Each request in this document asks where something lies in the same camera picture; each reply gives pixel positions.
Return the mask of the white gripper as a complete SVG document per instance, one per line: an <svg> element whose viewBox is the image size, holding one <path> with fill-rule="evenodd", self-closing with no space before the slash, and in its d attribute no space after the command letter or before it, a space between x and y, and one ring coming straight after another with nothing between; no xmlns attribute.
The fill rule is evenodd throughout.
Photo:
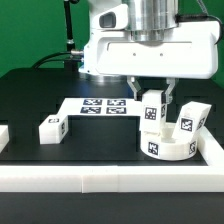
<svg viewBox="0 0 224 224"><path fill-rule="evenodd" d="M128 76L135 101L143 89L137 77L165 77L162 102L170 104L175 78L207 79L218 69L216 21L181 22L168 28L128 28L126 9L111 9L94 17L94 73Z"/></svg>

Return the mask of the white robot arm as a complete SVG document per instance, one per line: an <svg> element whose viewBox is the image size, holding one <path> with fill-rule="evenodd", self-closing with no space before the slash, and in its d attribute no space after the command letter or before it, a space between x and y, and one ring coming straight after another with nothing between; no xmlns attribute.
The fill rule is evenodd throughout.
<svg viewBox="0 0 224 224"><path fill-rule="evenodd" d="M208 79L218 69L220 20L181 15L178 0L88 0L90 38L81 73L101 81L125 76L134 93L139 77L167 80L164 97L179 78Z"/></svg>

